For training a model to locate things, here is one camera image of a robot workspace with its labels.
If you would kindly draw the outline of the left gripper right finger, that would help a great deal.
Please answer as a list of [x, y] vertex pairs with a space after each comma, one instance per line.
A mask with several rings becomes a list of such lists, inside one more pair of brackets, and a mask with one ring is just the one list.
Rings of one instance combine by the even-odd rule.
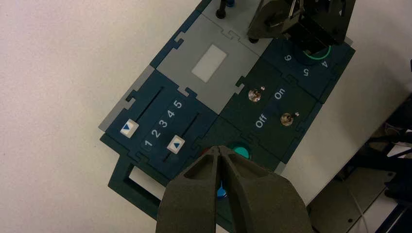
[[221, 177], [236, 233], [311, 233], [306, 206], [286, 178], [220, 147]]

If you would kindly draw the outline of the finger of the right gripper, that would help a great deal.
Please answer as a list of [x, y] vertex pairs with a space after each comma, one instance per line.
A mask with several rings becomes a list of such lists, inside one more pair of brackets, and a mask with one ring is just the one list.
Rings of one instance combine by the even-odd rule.
[[248, 26], [249, 39], [276, 38], [283, 24], [300, 9], [298, 0], [261, 0]]
[[355, 0], [335, 0], [336, 17], [334, 19], [334, 39], [337, 44], [342, 44], [350, 23]]

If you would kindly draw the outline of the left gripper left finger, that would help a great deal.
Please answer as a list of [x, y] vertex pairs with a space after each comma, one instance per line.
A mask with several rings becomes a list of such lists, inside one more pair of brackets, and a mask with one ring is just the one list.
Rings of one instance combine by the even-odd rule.
[[220, 152], [211, 147], [170, 181], [161, 200], [158, 233], [213, 233]]

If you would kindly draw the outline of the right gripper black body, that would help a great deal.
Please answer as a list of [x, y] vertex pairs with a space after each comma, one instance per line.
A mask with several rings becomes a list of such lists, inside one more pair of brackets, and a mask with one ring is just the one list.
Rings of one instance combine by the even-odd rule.
[[290, 40], [308, 55], [344, 42], [345, 0], [298, 0], [290, 17]]

